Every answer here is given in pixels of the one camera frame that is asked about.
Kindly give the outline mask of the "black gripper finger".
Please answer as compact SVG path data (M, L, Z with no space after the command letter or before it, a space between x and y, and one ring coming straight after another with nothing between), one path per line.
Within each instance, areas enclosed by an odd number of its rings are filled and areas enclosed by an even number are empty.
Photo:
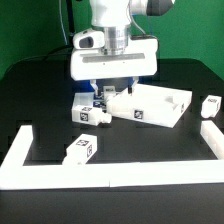
M131 81L128 84L128 94L132 94L134 91L135 86L138 84L139 82L139 77L135 76L131 78Z
M90 84L94 90L94 93L95 93L95 96L98 96L99 95L99 88L98 88L98 85L97 85L97 82L96 80L90 80Z

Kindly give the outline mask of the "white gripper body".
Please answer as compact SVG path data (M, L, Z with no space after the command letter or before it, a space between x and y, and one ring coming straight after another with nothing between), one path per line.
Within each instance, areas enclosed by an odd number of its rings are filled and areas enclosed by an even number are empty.
M121 55L103 55L98 49L74 50L70 74L74 80L151 76L157 71L158 41L155 38L129 40Z

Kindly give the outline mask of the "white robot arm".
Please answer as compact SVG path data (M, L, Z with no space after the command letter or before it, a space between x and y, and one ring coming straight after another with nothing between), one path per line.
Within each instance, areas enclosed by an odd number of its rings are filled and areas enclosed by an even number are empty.
M157 71L158 39L146 33L132 35L135 15L161 16L175 0L90 0L91 27L73 37L70 74L88 80L151 76Z

